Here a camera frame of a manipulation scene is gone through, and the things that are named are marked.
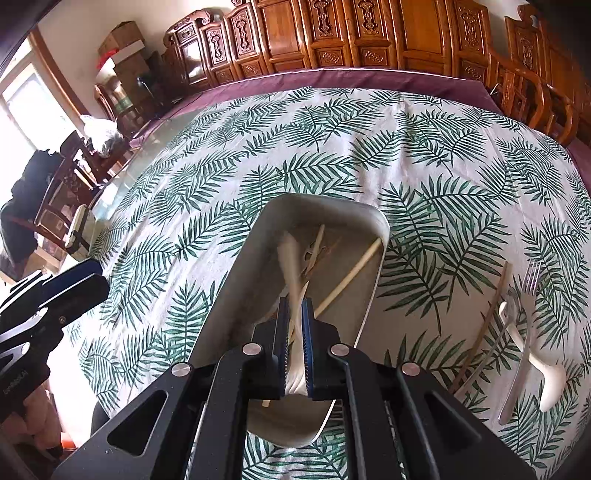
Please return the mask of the person's left hand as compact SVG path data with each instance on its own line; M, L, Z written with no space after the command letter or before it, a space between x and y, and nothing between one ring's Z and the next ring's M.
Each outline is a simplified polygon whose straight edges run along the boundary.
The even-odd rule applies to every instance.
M1 431L13 443L31 441L45 451L61 446L61 426L57 411L44 385L38 387L23 402L24 415L11 413L1 423Z

